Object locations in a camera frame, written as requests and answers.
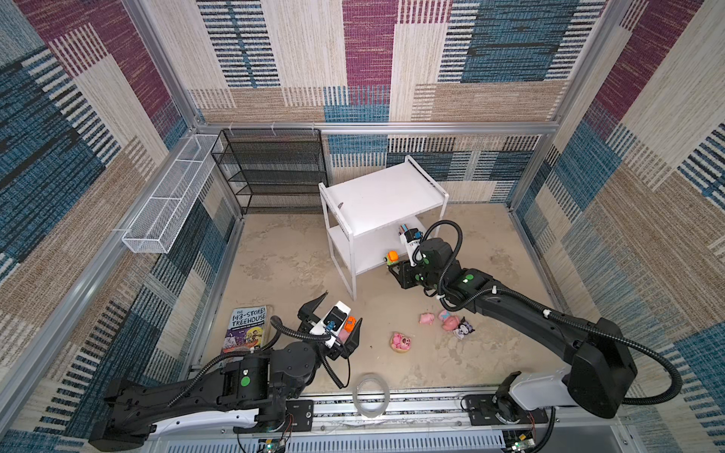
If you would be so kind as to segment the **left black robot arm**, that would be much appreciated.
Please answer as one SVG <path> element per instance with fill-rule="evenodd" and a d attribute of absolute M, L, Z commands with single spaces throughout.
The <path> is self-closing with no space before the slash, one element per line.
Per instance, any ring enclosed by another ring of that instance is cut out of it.
<path fill-rule="evenodd" d="M 192 379 L 155 387 L 115 379 L 104 397 L 110 413 L 94 425 L 90 445 L 129 451 L 165 433 L 224 426 L 237 434 L 277 434 L 283 443 L 295 432 L 311 431 L 315 404 L 301 395 L 319 369 L 338 388 L 349 386 L 330 364 L 350 358 L 363 326 L 342 302 L 316 315 L 323 300 L 299 309 L 298 328 L 270 316 L 275 334 L 265 345 L 222 353 Z"/>

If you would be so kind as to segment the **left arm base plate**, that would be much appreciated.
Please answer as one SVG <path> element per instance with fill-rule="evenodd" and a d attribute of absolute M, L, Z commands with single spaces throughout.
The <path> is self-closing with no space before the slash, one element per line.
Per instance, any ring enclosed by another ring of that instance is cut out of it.
<path fill-rule="evenodd" d="M 253 417 L 251 428 L 234 427 L 235 434 L 309 432 L 313 428 L 315 402 L 311 399 L 287 400 L 285 408 L 262 408 Z"/>

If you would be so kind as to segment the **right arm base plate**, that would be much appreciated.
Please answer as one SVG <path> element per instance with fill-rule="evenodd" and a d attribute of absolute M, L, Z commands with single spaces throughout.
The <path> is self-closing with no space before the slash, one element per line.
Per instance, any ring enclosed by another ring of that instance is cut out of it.
<path fill-rule="evenodd" d="M 526 411 L 507 399 L 496 399 L 493 394 L 467 394 L 461 399 L 460 406 L 474 427 L 549 423 L 546 410 Z"/>

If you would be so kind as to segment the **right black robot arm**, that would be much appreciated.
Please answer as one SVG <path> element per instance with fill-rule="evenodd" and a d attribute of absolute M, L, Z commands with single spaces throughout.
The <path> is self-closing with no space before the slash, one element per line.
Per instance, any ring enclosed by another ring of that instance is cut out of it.
<path fill-rule="evenodd" d="M 506 377 L 491 398 L 501 422 L 514 424 L 523 411 L 558 407 L 579 407 L 612 419 L 623 405 L 658 405 L 680 394 L 683 379 L 677 367 L 655 350 L 624 337 L 616 323 L 606 318 L 592 323 L 561 313 L 479 269 L 460 266 L 464 234 L 457 223 L 447 225 L 456 232 L 455 245 L 430 231 L 398 228 L 408 257 L 390 259 L 388 270 L 400 287 L 421 287 L 451 318 L 463 320 L 466 313 L 476 313 L 502 322 L 543 345 L 566 366 L 549 374 L 513 372 Z M 634 351 L 664 368 L 670 379 L 666 390 L 640 398 L 628 395 L 638 374 Z"/>

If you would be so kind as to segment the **orange toy car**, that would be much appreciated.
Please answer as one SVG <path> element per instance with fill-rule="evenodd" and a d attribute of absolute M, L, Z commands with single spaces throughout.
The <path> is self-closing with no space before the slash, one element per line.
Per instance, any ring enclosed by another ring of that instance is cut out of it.
<path fill-rule="evenodd" d="M 356 326 L 356 318 L 353 316 L 347 317 L 347 320 L 345 322 L 344 330 L 348 333 L 353 332 Z"/>

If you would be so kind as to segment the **green toy car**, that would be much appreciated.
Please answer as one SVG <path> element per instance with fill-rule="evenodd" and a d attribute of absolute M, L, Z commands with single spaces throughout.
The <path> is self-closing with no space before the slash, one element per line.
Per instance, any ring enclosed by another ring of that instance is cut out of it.
<path fill-rule="evenodd" d="M 398 256 L 398 253 L 396 251 L 391 250 L 389 251 L 385 256 L 386 264 L 388 266 L 397 264 L 400 261 L 400 257 Z"/>

